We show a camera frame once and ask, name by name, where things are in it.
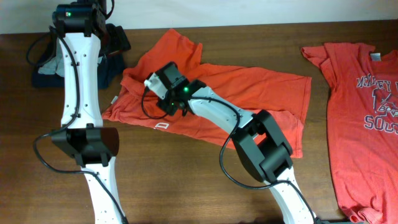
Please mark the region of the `orange Fram t-shirt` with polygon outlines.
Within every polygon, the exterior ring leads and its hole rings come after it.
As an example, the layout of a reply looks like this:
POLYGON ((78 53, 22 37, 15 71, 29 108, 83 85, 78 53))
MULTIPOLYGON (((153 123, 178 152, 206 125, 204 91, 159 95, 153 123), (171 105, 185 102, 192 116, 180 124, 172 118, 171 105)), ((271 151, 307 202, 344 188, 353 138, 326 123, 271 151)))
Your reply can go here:
POLYGON ((189 80, 201 80, 232 104, 254 113, 270 112, 292 146, 292 157, 301 158, 312 79, 261 67, 202 63, 202 49, 201 43, 169 29, 135 67, 123 71, 119 96, 102 118, 222 145, 228 135, 211 121, 191 113, 165 116, 156 105, 157 96, 153 92, 143 94, 144 80, 167 63, 175 62, 189 80))

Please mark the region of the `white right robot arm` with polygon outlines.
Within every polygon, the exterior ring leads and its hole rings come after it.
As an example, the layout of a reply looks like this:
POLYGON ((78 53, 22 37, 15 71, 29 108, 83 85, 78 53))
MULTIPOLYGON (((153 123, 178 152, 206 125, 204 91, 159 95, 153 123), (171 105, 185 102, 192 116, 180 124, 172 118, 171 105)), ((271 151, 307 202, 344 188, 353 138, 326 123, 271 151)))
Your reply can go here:
POLYGON ((295 178, 292 146, 273 116, 241 109, 218 96, 205 83, 188 80, 177 65, 168 63, 144 82, 158 97, 158 107, 167 115, 177 110, 211 121, 228 133, 246 172, 268 189, 283 215, 284 223, 319 223, 295 178))

